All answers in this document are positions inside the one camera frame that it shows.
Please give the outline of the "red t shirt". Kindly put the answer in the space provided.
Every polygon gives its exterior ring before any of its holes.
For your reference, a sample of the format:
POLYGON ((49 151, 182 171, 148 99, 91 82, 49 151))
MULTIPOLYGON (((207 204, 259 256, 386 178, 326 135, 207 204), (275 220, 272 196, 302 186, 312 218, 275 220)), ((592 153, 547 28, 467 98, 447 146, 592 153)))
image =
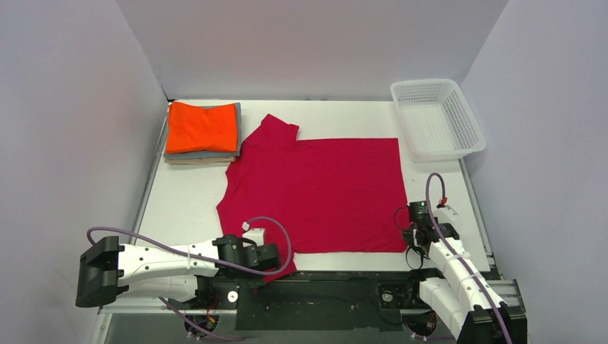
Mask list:
POLYGON ((251 221, 282 259, 289 252, 405 252, 394 224, 407 202, 398 140, 301 140, 298 131, 266 115, 244 140, 217 205, 223 234, 239 237, 251 221))

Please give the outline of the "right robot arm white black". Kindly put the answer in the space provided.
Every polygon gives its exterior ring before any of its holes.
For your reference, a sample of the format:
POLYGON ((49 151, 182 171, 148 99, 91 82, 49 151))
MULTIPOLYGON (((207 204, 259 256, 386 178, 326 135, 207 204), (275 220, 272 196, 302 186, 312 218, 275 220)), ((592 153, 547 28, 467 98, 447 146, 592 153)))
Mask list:
POLYGON ((523 306, 509 303, 474 265, 450 221, 450 207, 441 203, 435 211, 429 208, 426 201, 406 207, 411 224, 402 236, 439 274, 409 283, 408 303, 430 306, 457 343, 529 343, 523 306))

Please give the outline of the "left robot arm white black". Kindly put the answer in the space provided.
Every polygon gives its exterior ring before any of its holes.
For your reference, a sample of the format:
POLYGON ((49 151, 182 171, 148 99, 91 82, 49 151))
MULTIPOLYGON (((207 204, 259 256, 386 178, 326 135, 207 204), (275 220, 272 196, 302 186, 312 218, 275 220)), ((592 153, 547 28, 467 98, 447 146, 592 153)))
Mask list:
POLYGON ((258 280, 281 266, 276 244, 235 235, 172 247, 121 244, 107 236, 80 256, 75 304, 91 308, 124 297, 160 297, 204 308, 216 300, 215 277, 258 280))

